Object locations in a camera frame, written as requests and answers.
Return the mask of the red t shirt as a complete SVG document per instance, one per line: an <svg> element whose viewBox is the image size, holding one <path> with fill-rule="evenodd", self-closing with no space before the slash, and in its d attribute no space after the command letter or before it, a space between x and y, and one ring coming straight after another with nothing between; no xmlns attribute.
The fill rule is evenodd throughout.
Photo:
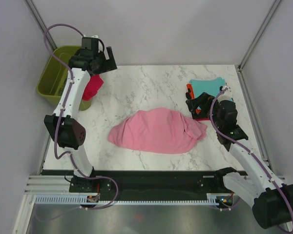
<svg viewBox="0 0 293 234"><path fill-rule="evenodd" d="M101 79L99 75L91 76L88 84L85 87L82 100L89 101L90 99L92 99L97 94L97 92L103 84L104 81Z"/></svg>

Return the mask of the pink t shirt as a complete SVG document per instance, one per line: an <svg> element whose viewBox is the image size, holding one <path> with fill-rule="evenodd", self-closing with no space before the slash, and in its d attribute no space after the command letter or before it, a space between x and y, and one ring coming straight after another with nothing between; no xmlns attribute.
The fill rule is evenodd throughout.
<svg viewBox="0 0 293 234"><path fill-rule="evenodd" d="M167 108L139 110L114 126L108 134L108 141L131 150L183 154L206 137L207 128L179 111Z"/></svg>

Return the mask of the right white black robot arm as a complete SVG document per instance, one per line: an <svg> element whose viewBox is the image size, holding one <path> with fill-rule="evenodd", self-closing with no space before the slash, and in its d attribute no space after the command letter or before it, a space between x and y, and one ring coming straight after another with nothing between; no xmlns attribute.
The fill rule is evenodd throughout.
<svg viewBox="0 0 293 234"><path fill-rule="evenodd" d="M286 184L253 152L247 134L237 124L238 111L230 88L221 86L215 97L206 92L195 97L188 89L186 98L192 118L210 120L219 143L237 159L249 177L243 178L231 167L220 169L214 179L215 189L220 192L228 189L239 196L251 207L263 229L280 228L289 222L293 226L293 184Z"/></svg>

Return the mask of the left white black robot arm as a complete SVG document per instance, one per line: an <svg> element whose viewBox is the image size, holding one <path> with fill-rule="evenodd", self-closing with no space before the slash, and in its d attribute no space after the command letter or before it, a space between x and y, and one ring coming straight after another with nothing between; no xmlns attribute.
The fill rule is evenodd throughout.
<svg viewBox="0 0 293 234"><path fill-rule="evenodd" d="M53 114L44 117L44 124L54 141L56 159L68 156L74 175L71 193L96 193L95 170L87 157L84 142L86 129L78 122L79 106L84 90L93 75L117 69L111 47L98 37L83 37L80 49L64 63L68 68L66 84Z"/></svg>

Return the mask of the folded black t shirt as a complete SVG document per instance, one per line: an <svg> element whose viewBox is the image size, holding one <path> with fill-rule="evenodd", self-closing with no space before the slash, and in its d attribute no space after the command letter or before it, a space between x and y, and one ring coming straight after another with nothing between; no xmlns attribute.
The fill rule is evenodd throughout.
<svg viewBox="0 0 293 234"><path fill-rule="evenodd" d="M198 118L209 118L208 114L204 112L199 112L199 113L192 113L192 118L193 119L198 119Z"/></svg>

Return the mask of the folded teal t shirt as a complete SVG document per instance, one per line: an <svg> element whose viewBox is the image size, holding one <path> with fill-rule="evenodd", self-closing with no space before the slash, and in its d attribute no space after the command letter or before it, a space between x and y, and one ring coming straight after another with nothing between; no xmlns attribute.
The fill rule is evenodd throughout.
<svg viewBox="0 0 293 234"><path fill-rule="evenodd" d="M221 77L212 80L191 79L189 84L192 86L195 98L199 97L203 92L215 97L220 93L221 87L227 85L226 81Z"/></svg>

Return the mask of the olive green plastic bin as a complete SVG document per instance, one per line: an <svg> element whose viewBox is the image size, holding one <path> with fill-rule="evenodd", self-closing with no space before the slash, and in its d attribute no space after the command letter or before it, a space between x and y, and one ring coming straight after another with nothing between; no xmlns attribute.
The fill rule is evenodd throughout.
<svg viewBox="0 0 293 234"><path fill-rule="evenodd" d="M54 51L54 55L63 62L68 63L79 48L79 46L62 46ZM68 69L51 57L38 82L37 93L53 107L59 104L66 84L67 74Z"/></svg>

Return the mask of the left aluminium frame post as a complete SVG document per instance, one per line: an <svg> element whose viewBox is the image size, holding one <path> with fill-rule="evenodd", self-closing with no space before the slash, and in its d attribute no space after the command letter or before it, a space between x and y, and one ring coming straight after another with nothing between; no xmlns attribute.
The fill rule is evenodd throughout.
<svg viewBox="0 0 293 234"><path fill-rule="evenodd" d="M34 18L36 24L38 25L39 29L44 34L47 30L47 26L44 23L42 16L41 16L40 12L38 11L38 8L36 7L34 1L33 0L24 0L24 3L26 4L27 8L29 9L29 11L30 11L32 17ZM57 46L56 46L56 44L55 44L55 42L49 32L47 33L46 40L53 51L55 49L57 49Z"/></svg>

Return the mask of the aluminium frame post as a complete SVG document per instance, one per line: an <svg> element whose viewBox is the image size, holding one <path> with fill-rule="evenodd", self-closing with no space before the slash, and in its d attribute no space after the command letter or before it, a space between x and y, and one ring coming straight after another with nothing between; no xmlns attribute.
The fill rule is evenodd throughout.
<svg viewBox="0 0 293 234"><path fill-rule="evenodd" d="M255 48L257 47L258 43L260 42L261 38L263 37L266 29L268 28L269 24L271 23L274 15L276 14L277 10L279 9L283 0L274 0L272 5L270 6L267 14L265 15L259 29L257 30L254 38L251 41L246 53L244 54L241 62L236 65L237 71L242 72L243 68L245 67L246 63L248 62L249 58L251 57L252 53L254 52Z"/></svg>
<svg viewBox="0 0 293 234"><path fill-rule="evenodd" d="M33 0L24 0L24 3L26 4L27 8L29 9L29 11L30 11L32 17L34 18L36 24L38 25L39 29L44 34L47 30L47 26L44 23L42 16L41 16L40 12L38 11L38 8L36 7L34 1ZM55 42L49 32L47 33L46 40L53 51L55 49L57 49L57 46L56 46L56 44L55 44Z"/></svg>

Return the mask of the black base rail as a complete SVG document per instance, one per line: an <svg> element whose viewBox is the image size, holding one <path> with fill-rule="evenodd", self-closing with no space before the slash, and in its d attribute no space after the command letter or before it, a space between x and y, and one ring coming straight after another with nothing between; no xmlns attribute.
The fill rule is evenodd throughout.
<svg viewBox="0 0 293 234"><path fill-rule="evenodd" d="M230 194L217 171L94 171L91 180L73 176L71 193L99 193L101 201L198 201Z"/></svg>

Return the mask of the right aluminium frame post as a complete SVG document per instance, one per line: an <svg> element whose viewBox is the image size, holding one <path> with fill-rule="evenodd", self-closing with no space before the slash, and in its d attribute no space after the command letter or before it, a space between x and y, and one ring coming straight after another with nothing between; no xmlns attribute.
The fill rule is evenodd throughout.
<svg viewBox="0 0 293 234"><path fill-rule="evenodd" d="M251 41L246 53L244 54L241 62L236 65L237 71L242 72L243 68L245 67L246 63L248 62L249 58L251 57L252 53L254 52L255 48L257 47L258 43L260 42L261 38L263 37L266 29L268 28L269 24L271 23L274 15L276 14L277 10L279 9L283 0L274 0L272 5L270 6L267 14L265 15L259 29L257 30L254 38Z"/></svg>

